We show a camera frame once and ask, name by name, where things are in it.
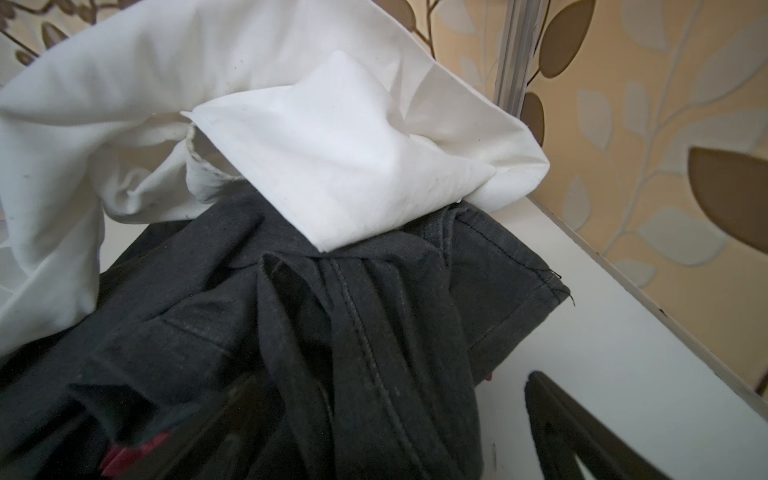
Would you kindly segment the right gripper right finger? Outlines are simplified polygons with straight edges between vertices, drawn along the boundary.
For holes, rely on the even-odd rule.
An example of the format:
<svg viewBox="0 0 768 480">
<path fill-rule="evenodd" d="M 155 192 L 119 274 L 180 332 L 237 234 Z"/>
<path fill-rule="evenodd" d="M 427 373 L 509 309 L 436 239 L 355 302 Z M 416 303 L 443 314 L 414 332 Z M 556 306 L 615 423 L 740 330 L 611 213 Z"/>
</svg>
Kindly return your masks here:
<svg viewBox="0 0 768 480">
<path fill-rule="evenodd" d="M 532 438 L 546 480 L 665 479 L 603 423 L 541 371 L 527 379 L 525 404 Z"/>
</svg>

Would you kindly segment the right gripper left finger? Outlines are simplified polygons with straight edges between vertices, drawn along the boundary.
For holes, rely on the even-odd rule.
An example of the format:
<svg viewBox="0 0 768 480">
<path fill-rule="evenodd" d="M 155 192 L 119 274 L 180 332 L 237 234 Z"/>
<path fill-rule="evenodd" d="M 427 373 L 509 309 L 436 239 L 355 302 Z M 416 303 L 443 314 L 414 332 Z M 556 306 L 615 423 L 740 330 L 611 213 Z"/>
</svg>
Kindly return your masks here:
<svg viewBox="0 0 768 480">
<path fill-rule="evenodd" d="M 205 405 L 122 479 L 244 479 L 279 415 L 268 376 L 250 373 Z"/>
</svg>

